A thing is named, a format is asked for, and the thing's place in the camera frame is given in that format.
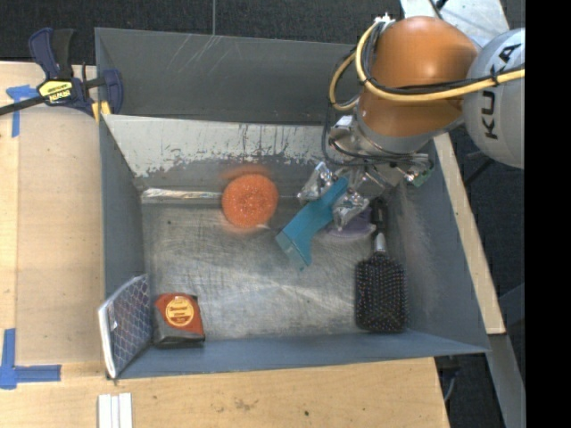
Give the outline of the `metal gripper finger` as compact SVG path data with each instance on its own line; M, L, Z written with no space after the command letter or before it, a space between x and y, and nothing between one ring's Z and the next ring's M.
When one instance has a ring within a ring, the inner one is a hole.
M346 191L334 203L332 214L335 228L343 230L369 205L369 199L357 191Z
M334 184L335 174L324 161L317 164L310 178L297 194L300 203L314 202L320 199Z

